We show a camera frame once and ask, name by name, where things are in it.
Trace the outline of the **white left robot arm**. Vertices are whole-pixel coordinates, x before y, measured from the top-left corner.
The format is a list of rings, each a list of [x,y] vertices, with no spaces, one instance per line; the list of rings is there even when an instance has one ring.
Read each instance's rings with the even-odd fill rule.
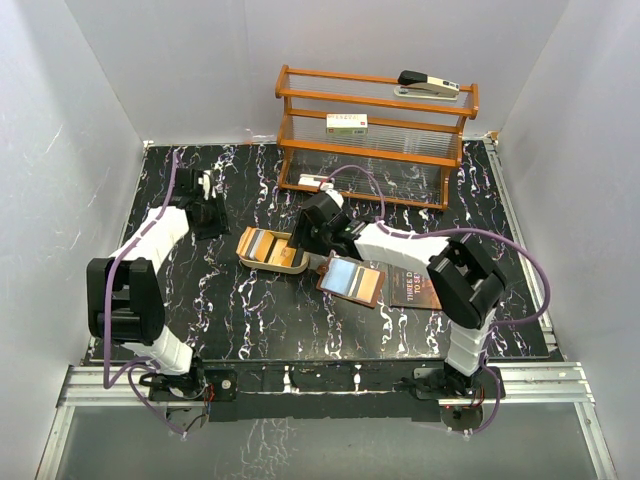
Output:
[[[182,397],[204,392],[207,376],[191,365],[193,349],[166,324],[157,274],[183,237],[210,240],[228,231],[224,197],[212,172],[177,168],[165,200],[148,211],[131,238],[110,256],[89,262],[88,326],[103,342],[106,374],[111,349],[120,345],[135,354],[133,364],[172,376],[171,385]]]

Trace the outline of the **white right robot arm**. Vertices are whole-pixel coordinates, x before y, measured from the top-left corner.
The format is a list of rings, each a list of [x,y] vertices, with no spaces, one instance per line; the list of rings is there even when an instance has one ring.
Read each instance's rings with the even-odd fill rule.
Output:
[[[479,371],[489,325],[506,277],[474,237],[474,229],[418,234],[381,219],[351,219],[342,195],[320,192],[300,207],[290,244],[311,254],[380,262],[431,281],[444,314],[453,323],[445,359],[447,388],[466,397],[482,382]]]

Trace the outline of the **brown leather card holder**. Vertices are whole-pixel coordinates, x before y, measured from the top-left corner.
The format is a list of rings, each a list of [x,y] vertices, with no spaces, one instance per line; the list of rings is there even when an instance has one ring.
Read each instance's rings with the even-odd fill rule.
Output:
[[[384,279],[378,283],[378,291],[374,301],[371,303],[364,303],[356,300],[351,295],[355,277],[357,275],[357,269],[359,267],[375,269],[350,258],[331,256],[320,267],[320,277],[316,284],[316,288],[319,291],[329,293],[347,301],[363,305],[368,308],[374,308],[381,295],[382,288],[386,280],[386,273],[382,270],[375,269],[383,273]]]

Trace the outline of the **beige oval card tray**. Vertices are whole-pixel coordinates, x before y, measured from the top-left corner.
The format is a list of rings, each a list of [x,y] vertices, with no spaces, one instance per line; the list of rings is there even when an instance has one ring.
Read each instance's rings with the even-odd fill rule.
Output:
[[[298,275],[308,268],[310,257],[302,248],[289,245],[291,237],[286,232],[247,227],[236,254],[249,268]]]

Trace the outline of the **gold credit card black stripe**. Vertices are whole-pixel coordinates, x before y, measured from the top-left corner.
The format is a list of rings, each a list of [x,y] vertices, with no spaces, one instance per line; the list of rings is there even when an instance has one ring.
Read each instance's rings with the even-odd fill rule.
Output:
[[[383,279],[384,275],[381,271],[359,267],[351,295],[360,302],[371,303],[376,298],[378,283]]]

